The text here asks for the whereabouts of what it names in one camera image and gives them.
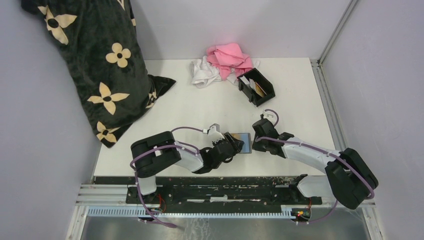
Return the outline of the black plastic card box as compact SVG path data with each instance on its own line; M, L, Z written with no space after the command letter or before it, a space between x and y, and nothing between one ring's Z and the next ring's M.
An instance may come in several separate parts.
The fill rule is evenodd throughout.
M237 80L238 89L256 107L263 105L276 96L273 84L257 68L238 76Z

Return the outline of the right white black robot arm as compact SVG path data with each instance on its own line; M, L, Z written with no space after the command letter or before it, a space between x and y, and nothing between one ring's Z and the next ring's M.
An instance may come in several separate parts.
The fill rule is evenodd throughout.
M302 141L291 133L278 133L271 121L260 119L252 125L252 149L310 166L322 175L303 174L289 189L289 199L302 204L308 198L334 197L354 210L364 200L373 199L379 182L360 154L352 149L330 150Z

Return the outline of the grey leather card holder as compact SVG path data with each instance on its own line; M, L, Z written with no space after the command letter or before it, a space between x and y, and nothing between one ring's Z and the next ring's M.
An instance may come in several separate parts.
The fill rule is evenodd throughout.
M240 154L251 154L252 153L252 140L251 135L248 132L239 133L242 135L243 146L241 148Z

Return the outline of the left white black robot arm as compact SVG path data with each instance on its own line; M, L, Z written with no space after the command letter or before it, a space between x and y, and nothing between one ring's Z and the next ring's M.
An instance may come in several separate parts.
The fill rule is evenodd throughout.
M158 133L131 145L130 167L135 172L138 197L143 202L149 204L156 200L156 175L172 165L194 174L206 174L222 163L231 162L245 145L228 132L209 129L205 133L212 146L200 150L187 148L185 144L175 140L171 131Z

